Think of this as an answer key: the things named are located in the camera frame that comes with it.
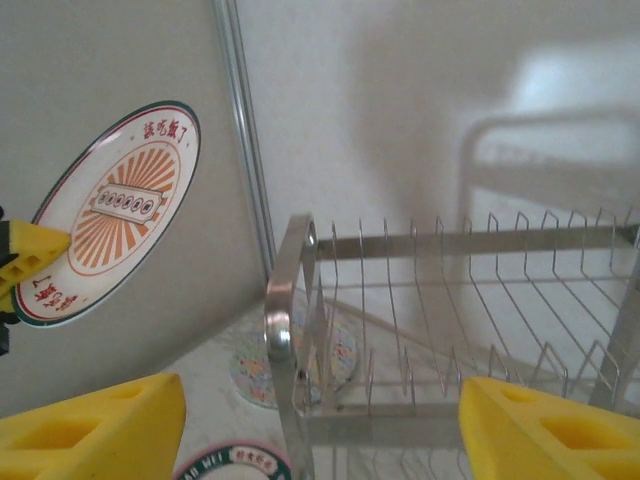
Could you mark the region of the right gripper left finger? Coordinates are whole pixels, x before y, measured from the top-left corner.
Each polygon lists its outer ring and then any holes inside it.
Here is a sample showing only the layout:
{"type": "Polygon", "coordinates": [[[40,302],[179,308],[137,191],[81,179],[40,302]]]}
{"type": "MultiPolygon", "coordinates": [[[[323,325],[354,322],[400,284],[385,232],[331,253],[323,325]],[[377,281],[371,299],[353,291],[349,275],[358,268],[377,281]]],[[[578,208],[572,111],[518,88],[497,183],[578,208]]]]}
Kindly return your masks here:
{"type": "Polygon", "coordinates": [[[170,479],[186,422],[160,373],[1,420],[3,479],[170,479]]]}

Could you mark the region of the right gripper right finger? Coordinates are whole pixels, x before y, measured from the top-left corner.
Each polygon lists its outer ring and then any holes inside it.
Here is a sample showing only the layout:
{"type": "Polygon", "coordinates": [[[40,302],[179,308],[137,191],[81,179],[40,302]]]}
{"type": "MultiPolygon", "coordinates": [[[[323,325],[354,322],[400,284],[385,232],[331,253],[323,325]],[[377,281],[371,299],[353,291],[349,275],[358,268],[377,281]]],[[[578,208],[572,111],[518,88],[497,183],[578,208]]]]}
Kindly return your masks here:
{"type": "Polygon", "coordinates": [[[458,418],[476,479],[639,477],[639,421],[625,415],[471,377],[458,418]]]}

